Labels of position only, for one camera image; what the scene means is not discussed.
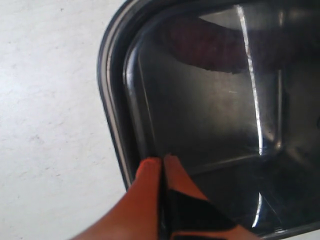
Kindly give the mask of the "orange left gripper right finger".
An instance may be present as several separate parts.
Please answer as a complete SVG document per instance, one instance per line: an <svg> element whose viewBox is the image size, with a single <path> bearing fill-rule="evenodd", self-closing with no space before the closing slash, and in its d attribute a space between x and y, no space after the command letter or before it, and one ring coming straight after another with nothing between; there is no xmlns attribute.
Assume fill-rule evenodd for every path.
<svg viewBox="0 0 320 240"><path fill-rule="evenodd" d="M254 240L255 235L209 202L177 156L164 157L171 240Z"/></svg>

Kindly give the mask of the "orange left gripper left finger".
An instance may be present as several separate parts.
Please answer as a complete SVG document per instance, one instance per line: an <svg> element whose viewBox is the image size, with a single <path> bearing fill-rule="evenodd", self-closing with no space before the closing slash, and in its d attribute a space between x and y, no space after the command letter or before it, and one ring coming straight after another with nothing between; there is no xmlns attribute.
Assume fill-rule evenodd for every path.
<svg viewBox="0 0 320 240"><path fill-rule="evenodd" d="M74 240L157 240L162 161L148 157L140 163L126 194L100 220Z"/></svg>

